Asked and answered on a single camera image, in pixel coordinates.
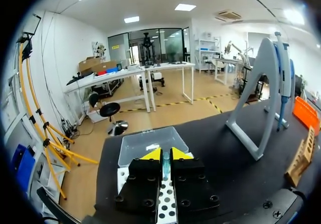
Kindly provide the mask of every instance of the air conditioning vent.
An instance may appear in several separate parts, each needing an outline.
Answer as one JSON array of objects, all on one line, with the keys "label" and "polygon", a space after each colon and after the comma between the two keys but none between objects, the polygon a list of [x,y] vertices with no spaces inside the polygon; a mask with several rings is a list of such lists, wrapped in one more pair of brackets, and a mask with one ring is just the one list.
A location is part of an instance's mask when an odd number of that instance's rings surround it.
[{"label": "air conditioning vent", "polygon": [[223,21],[223,22],[226,22],[226,20],[222,19],[222,18],[219,18],[219,17],[215,17],[215,19],[218,19],[220,21]]},{"label": "air conditioning vent", "polygon": [[221,18],[221,19],[226,19],[226,20],[239,20],[242,18],[239,14],[237,14],[236,12],[231,11],[231,10],[218,12],[215,14],[215,16],[217,16],[218,18]]}]

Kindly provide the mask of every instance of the white pegboard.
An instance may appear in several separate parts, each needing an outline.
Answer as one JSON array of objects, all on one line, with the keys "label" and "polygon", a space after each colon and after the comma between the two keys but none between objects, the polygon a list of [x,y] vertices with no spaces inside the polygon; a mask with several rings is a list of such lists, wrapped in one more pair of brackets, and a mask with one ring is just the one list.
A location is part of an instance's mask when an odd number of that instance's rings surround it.
[{"label": "white pegboard", "polygon": [[[117,188],[118,193],[120,193],[122,187],[126,183],[127,177],[129,176],[128,167],[119,168],[117,170]],[[159,198],[158,198],[158,216],[156,224],[175,224],[177,223],[176,216],[176,201],[174,195],[174,189],[171,181],[171,168],[167,178],[164,175],[163,170],[163,179],[162,185],[159,189]]]},{"label": "white pegboard", "polygon": [[127,177],[129,176],[128,167],[118,168],[117,170],[117,190],[120,193],[122,187],[126,183]]}]

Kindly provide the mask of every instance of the round stool seat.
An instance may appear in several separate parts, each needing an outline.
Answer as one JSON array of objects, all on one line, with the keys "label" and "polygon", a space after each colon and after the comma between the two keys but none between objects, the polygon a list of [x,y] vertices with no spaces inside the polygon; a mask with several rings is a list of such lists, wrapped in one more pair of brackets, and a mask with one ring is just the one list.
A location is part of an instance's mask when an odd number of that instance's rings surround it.
[{"label": "round stool seat", "polygon": [[99,114],[102,117],[110,117],[110,116],[113,116],[115,113],[117,113],[119,110],[120,110],[120,105],[116,102],[111,102],[104,105],[100,109]]}]

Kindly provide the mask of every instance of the wooden floor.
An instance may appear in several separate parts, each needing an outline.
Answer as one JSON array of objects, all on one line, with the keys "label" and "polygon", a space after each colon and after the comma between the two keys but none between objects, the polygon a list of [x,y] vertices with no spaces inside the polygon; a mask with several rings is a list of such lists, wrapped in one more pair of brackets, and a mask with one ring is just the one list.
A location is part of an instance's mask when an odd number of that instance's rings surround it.
[{"label": "wooden floor", "polygon": [[[182,96],[182,71],[170,70],[163,71],[166,86],[161,87],[160,83],[155,83],[158,91],[162,94],[155,94],[156,104],[173,103],[185,101]],[[177,125],[192,120],[203,119],[209,116],[217,115],[221,111],[233,110],[238,102],[238,97],[232,95],[232,90],[228,87],[233,84],[233,75],[229,75],[229,81],[226,86],[214,80],[213,75],[208,73],[194,74],[194,99],[217,96],[208,100],[197,100],[194,104],[180,103],[176,105],[161,106],[156,108],[156,112],[147,113],[145,110],[128,111],[128,109],[144,108],[144,101],[137,100],[121,103],[121,111],[117,113],[116,120],[126,120],[129,124],[126,134],[137,131],[159,128],[170,125]],[[185,71],[185,92],[190,95],[191,90],[191,72]],[[136,78],[125,79],[123,85],[116,91],[113,99],[120,99],[129,96],[140,95],[138,81]],[[104,140],[109,138],[106,129],[109,121],[101,121],[93,124],[90,120],[85,120],[79,127],[81,136],[75,141],[71,150],[95,160],[100,159]],[[63,191],[68,200],[61,198],[62,207],[74,217],[82,220],[85,215],[93,215],[95,194],[96,194],[96,176],[98,165],[82,162],[80,167],[73,167],[70,173],[66,173],[63,182]]]}]

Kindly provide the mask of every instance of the glass partition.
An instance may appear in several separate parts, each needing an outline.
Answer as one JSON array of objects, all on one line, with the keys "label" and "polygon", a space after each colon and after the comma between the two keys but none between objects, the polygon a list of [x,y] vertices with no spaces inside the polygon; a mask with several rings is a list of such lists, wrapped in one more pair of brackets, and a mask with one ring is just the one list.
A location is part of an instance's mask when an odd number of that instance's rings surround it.
[{"label": "glass partition", "polygon": [[159,34],[163,62],[183,61],[182,30],[160,29]]},{"label": "glass partition", "polygon": [[[143,62],[142,58],[146,58],[146,53],[142,48],[142,44],[144,42],[144,33],[148,33],[148,37],[153,44],[154,48],[154,55],[156,63],[162,63],[162,56],[161,56],[161,44],[159,42],[159,30],[158,29],[149,29],[149,30],[141,30],[129,33],[129,46],[131,48],[131,52],[133,58],[136,62]],[[152,47],[149,48],[149,52],[152,58],[153,52]]]},{"label": "glass partition", "polygon": [[110,60],[123,61],[130,58],[128,33],[108,37]]},{"label": "glass partition", "polygon": [[186,62],[191,62],[191,46],[190,46],[190,28],[187,27],[183,30],[184,34],[184,59]]}]

